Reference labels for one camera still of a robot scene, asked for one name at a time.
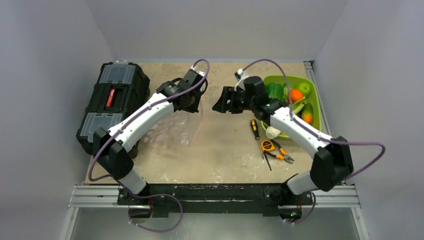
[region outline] orange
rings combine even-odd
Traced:
[[[291,102],[297,102],[298,100],[302,99],[304,97],[303,93],[301,93],[301,91],[293,88],[290,90],[290,94],[291,94]]]

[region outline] pliers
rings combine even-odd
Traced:
[[[266,161],[268,161],[267,155],[269,155],[273,158],[276,158],[276,159],[279,159],[279,160],[284,160],[289,164],[293,164],[293,162],[295,160],[291,156],[289,156],[286,151],[283,150],[281,145],[278,142],[274,141],[273,139],[270,139],[270,141],[272,142],[272,144],[274,144],[276,146],[276,148],[279,149],[279,151],[281,152],[281,155],[275,155],[275,154],[270,153],[269,151],[263,151],[263,153],[265,154]]]

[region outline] black mounting bracket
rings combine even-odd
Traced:
[[[281,183],[249,184],[149,184],[149,190],[142,196],[169,194],[175,196],[182,204],[184,213],[205,214],[262,214],[264,217],[279,216],[282,209]],[[304,205],[312,201],[306,197],[293,196],[286,205],[296,206],[302,197]],[[123,188],[119,189],[118,205],[149,205],[147,199],[134,198]],[[154,197],[153,218],[167,218],[169,213],[179,213],[178,204],[169,197]]]

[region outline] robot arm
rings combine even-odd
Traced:
[[[101,152],[97,162],[117,181],[128,188],[132,193],[139,194],[148,184],[134,170],[134,162],[129,152],[139,139],[156,123],[175,111],[197,113],[200,98],[206,90],[207,80],[194,90],[180,95],[172,100],[169,97],[181,94],[183,91],[198,84],[205,76],[204,72],[190,69],[183,78],[176,78],[164,82],[156,93],[137,111],[124,121],[109,128],[107,131],[99,128],[93,134],[93,155]]]
[[[286,104],[268,97],[260,77],[249,77],[242,69],[237,71],[235,76],[236,87],[223,87],[221,97],[212,110],[232,114],[240,114],[244,110],[252,111],[257,119],[287,134],[313,159],[310,171],[296,174],[282,184],[282,196],[290,198],[316,189],[328,192],[353,172],[351,153],[347,145],[321,141],[300,127],[292,118],[322,138],[332,139],[296,115],[290,118],[290,109]],[[336,140],[346,142],[341,136]]]

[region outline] white wall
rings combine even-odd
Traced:
[[[112,54],[83,0],[0,3],[0,239],[57,239],[89,156],[75,134]]]
[[[152,218],[147,226],[170,227],[178,213]],[[155,233],[128,224],[125,208],[80,208],[72,240],[359,240],[349,208],[316,208],[307,221],[295,227],[279,216],[262,214],[184,213],[179,226]]]
[[[314,63],[332,131],[382,141],[356,183],[371,239],[423,239],[424,1],[350,0]],[[356,169],[377,147],[353,147]]]
[[[313,60],[348,0],[86,0],[117,59]]]

